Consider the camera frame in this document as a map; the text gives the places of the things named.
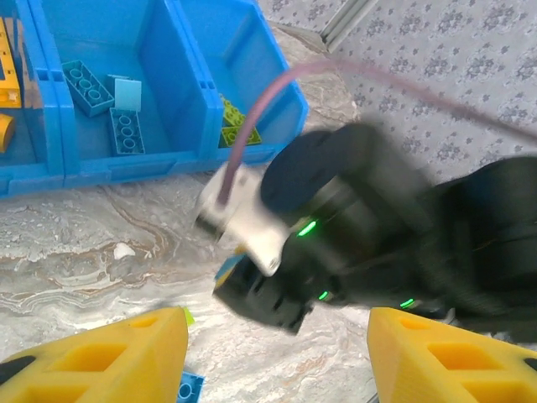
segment marble floor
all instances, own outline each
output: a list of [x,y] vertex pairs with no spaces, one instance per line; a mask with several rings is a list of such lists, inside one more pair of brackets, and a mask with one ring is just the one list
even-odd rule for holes
[[[315,56],[274,31],[294,64]],[[308,128],[357,117],[342,80],[304,79]],[[0,359],[161,306],[190,308],[186,369],[206,376],[202,402],[357,403],[375,390],[368,313],[318,307],[291,337],[235,317],[211,296],[234,245],[192,231],[208,175],[26,196],[0,208]]]

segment yellow 3d printed part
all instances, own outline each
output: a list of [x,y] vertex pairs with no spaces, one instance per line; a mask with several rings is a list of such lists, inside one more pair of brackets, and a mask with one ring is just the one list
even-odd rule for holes
[[5,153],[15,133],[15,118],[0,113],[0,153]]
[[8,35],[0,18],[0,107],[20,108],[20,86],[18,84],[13,57],[9,49]]
[[175,403],[187,343],[185,311],[165,308],[43,344],[4,361],[19,372],[0,401]]
[[371,311],[380,403],[537,402],[537,352],[389,308]]

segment blue lego brick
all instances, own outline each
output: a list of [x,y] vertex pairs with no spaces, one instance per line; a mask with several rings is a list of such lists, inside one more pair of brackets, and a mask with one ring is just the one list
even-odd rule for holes
[[177,403],[198,403],[205,377],[183,372],[177,394]]
[[142,82],[117,78],[114,82],[116,109],[140,112],[142,110]]
[[110,134],[114,155],[145,154],[137,112],[111,107]]
[[229,270],[233,269],[235,265],[241,261],[243,257],[245,257],[246,254],[236,254],[233,255],[230,258],[227,258],[224,264],[220,267],[218,270],[218,273],[215,275],[215,281],[218,281],[225,273],[227,273]]
[[73,101],[89,117],[106,112],[114,104],[114,97],[89,69],[79,60],[62,65]]

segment floral wallpaper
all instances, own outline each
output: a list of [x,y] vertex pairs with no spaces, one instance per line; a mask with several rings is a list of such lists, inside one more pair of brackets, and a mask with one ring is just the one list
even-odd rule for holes
[[258,0],[266,18],[321,32],[346,0]]
[[[531,0],[383,0],[336,52],[537,131],[537,8]],[[345,74],[362,115],[440,179],[533,146]]]

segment blue plastic bin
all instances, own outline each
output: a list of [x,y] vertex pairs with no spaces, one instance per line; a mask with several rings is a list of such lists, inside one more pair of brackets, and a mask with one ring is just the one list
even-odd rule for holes
[[21,109],[0,109],[16,121],[11,143],[0,154],[0,197],[61,188],[64,166],[58,102],[30,9],[25,0],[2,0],[0,16],[23,101]]
[[[247,113],[264,89],[288,69],[270,27],[255,0],[174,0],[185,14],[208,64],[216,89]],[[257,125],[263,143],[247,147],[244,160],[271,160],[302,131],[308,106],[298,85],[288,86]],[[218,147],[215,133],[212,148]],[[216,158],[227,160],[230,149]]]
[[[61,107],[65,187],[217,166],[208,150],[223,106],[173,0],[28,1]],[[144,154],[114,153],[110,114],[73,104],[62,71],[73,60],[104,85],[108,75],[142,82]]]

